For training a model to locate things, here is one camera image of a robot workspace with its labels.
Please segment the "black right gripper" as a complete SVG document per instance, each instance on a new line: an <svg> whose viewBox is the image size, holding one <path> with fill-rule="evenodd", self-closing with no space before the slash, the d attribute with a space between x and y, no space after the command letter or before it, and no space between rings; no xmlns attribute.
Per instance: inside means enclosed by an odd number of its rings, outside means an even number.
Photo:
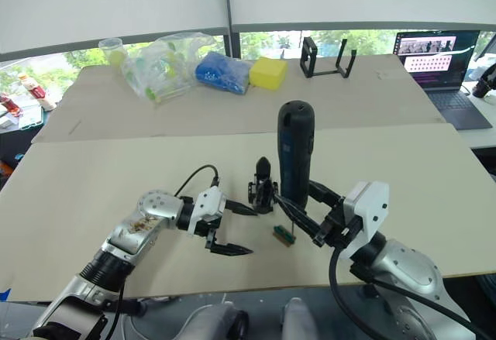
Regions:
<svg viewBox="0 0 496 340"><path fill-rule="evenodd" d="M306 212L293 201L279 194L274 197L289 219L311 237L315 245L347 247L362 230L362 218L357 215L347 218L345 198L319 182L309 181L308 195L318 203L326 204L331 208L321 225L308 217Z"/></svg>

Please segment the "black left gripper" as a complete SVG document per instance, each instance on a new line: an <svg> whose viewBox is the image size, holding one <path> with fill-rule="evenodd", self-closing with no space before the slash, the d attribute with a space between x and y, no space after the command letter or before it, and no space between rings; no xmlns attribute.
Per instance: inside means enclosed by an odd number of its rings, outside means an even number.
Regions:
<svg viewBox="0 0 496 340"><path fill-rule="evenodd" d="M257 212L251 207L237 201L226 200L226 209L237 215L257 216ZM217 243L216 231L220 227L221 221L221 218L216 218L210 222L200 220L196 223L194 234L206 238L205 248L211 253L222 256L243 256L253 253L253 250L244 246L239 246L232 243Z"/></svg>

